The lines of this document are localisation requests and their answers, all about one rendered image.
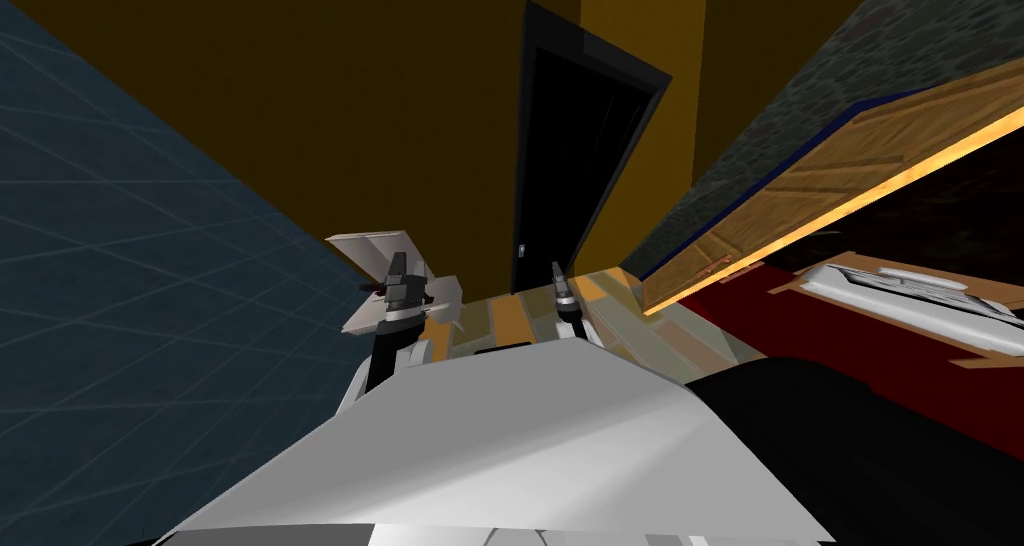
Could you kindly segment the brown wooden panel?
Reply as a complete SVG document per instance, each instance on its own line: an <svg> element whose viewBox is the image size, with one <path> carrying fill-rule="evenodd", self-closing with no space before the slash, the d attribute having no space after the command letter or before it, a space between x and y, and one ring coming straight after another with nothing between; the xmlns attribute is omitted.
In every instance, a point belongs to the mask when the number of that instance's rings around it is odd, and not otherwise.
<svg viewBox="0 0 1024 546"><path fill-rule="evenodd" d="M857 113L642 281L646 316L1024 127L1024 57Z"/></svg>

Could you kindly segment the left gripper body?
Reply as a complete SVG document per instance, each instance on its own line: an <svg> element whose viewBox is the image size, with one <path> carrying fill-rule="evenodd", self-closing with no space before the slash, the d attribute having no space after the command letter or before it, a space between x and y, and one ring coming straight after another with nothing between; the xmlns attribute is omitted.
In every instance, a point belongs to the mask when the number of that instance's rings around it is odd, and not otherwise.
<svg viewBox="0 0 1024 546"><path fill-rule="evenodd" d="M435 299L427 293L427 278L417 274L386 275L380 282L365 283L359 291L382 297L391 310L431 305Z"/></svg>

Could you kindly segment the black door leaf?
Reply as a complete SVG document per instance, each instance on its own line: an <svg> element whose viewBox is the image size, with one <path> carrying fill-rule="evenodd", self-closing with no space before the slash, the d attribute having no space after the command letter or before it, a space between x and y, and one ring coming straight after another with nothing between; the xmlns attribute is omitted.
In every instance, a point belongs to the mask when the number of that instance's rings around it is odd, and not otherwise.
<svg viewBox="0 0 1024 546"><path fill-rule="evenodd" d="M550 284L552 261L571 269L671 81L668 72L526 3L513 293Z"/></svg>

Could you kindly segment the white angular folded object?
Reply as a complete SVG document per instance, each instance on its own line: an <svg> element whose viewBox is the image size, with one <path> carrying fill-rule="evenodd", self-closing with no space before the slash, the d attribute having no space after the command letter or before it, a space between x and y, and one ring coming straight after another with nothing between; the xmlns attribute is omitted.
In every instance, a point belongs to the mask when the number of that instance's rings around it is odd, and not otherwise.
<svg viewBox="0 0 1024 546"><path fill-rule="evenodd" d="M410 258L423 260L406 230L342 234L332 236L327 242L340 250L376 282L382 281L387 275L395 252L407 253L408 269ZM457 277L436 277L426 264L426 278L428 280L426 291L435 299L433 304L424 307L427 317L436 324L453 323L462 330L459 318L463 309L463 292Z"/></svg>

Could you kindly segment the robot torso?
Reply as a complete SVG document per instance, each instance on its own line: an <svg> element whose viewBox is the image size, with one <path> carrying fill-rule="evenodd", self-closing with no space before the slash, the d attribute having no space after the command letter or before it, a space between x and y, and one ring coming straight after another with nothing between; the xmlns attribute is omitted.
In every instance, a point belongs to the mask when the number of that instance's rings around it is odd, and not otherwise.
<svg viewBox="0 0 1024 546"><path fill-rule="evenodd" d="M570 338L410 366L156 546L812 546L690 389Z"/></svg>

